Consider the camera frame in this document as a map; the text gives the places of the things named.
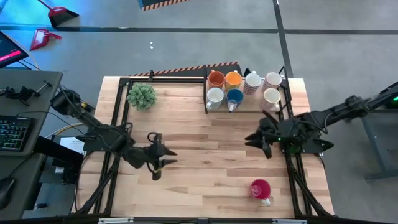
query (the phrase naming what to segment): white mug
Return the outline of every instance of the white mug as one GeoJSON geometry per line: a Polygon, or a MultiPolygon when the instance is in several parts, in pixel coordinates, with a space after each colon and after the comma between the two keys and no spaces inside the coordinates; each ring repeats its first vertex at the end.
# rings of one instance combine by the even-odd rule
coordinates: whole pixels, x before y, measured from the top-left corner
{"type": "Polygon", "coordinates": [[[207,109],[217,109],[221,106],[224,99],[224,91],[220,88],[211,88],[207,92],[208,103],[206,104],[207,109]]]}
{"type": "Polygon", "coordinates": [[[281,95],[279,91],[275,88],[268,88],[264,91],[265,102],[263,104],[263,110],[268,112],[278,112],[280,111],[279,101],[281,95]]]}

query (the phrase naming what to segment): desk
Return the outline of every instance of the desk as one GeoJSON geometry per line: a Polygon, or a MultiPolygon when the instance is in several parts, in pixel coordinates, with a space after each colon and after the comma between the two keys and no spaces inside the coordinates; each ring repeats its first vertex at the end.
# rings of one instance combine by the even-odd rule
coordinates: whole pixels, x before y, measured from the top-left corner
{"type": "MultiPolygon", "coordinates": [[[[50,100],[55,95],[61,78],[62,73],[60,72],[0,69],[0,88],[9,86],[19,91],[21,86],[25,86],[37,90],[44,84],[43,80],[52,84],[52,87],[47,87],[43,90],[39,98],[32,97],[28,101],[30,103],[29,107],[23,105],[18,100],[0,97],[0,114],[15,116],[25,111],[48,111],[50,109],[50,100]]],[[[36,139],[40,134],[47,115],[45,113],[26,113],[21,116],[36,119],[24,150],[31,151],[35,146],[36,139]]],[[[24,159],[24,156],[7,156],[6,153],[0,152],[0,179],[7,177],[24,159]]],[[[12,199],[5,209],[0,210],[0,220],[20,219],[22,217],[31,196],[36,191],[43,159],[44,155],[35,154],[15,172],[13,177],[17,181],[12,192],[12,199]]]]}
{"type": "MultiPolygon", "coordinates": [[[[95,116],[111,122],[120,77],[104,77],[95,116]]],[[[310,111],[303,79],[289,80],[295,114],[310,111]]],[[[134,169],[121,161],[112,216],[293,218],[285,157],[273,148],[266,159],[260,149],[244,145],[257,128],[260,113],[208,113],[203,108],[203,84],[153,83],[157,104],[149,111],[130,108],[132,137],[145,146],[147,134],[163,134],[165,145],[178,162],[152,181],[146,166],[134,169]],[[271,206],[262,207],[249,196],[249,185],[263,178],[272,186],[271,206]]],[[[121,120],[123,110],[119,111],[121,120]]],[[[104,154],[93,153],[85,162],[78,192],[79,207],[98,185],[104,154]]],[[[325,171],[319,158],[302,155],[307,184],[318,201],[333,213],[325,171]]],[[[300,207],[304,210],[301,191],[300,207]]]]}

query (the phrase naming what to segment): white paper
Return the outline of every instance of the white paper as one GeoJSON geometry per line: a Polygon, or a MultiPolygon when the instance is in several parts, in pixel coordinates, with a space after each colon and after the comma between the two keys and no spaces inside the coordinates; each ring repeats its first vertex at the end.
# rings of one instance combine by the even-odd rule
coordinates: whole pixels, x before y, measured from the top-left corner
{"type": "MultiPolygon", "coordinates": [[[[75,138],[75,137],[61,138],[60,145],[63,147],[67,147],[68,149],[71,149],[80,154],[84,154],[83,147],[85,146],[85,143],[80,140],[77,140],[77,138],[75,138]]],[[[63,167],[56,167],[55,173],[63,174],[63,167]]]]}

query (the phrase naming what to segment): succulent plant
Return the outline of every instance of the succulent plant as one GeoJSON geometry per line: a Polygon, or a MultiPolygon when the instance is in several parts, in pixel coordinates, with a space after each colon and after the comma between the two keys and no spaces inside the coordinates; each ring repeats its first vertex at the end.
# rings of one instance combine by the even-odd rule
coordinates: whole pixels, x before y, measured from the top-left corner
{"type": "Polygon", "coordinates": [[[156,103],[156,91],[148,84],[135,84],[127,96],[128,102],[137,110],[147,110],[156,103]]]}

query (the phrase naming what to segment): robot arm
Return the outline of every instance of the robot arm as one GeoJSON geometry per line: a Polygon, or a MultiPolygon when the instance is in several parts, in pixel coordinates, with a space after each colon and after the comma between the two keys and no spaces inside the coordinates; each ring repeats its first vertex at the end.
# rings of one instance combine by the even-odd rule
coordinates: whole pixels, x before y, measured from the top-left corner
{"type": "Polygon", "coordinates": [[[397,94],[398,85],[392,85],[372,100],[351,96],[327,110],[303,113],[280,123],[263,111],[266,117],[260,120],[257,131],[245,138],[245,145],[262,149],[267,158],[272,157],[270,144],[275,142],[286,144],[287,153],[291,154],[304,152],[303,149],[306,153],[321,153],[333,147],[333,143],[320,139],[321,132],[327,134],[327,126],[366,116],[397,94]]]}
{"type": "Polygon", "coordinates": [[[161,134],[148,134],[151,143],[149,147],[134,147],[136,142],[128,133],[128,129],[132,128],[131,123],[120,126],[102,124],[83,107],[78,93],[63,88],[60,90],[61,92],[51,100],[51,105],[60,114],[72,116],[88,127],[86,135],[78,136],[79,140],[85,142],[85,150],[112,152],[136,169],[147,163],[153,180],[160,179],[161,168],[177,161],[160,159],[164,155],[177,155],[162,144],[161,134]]]}

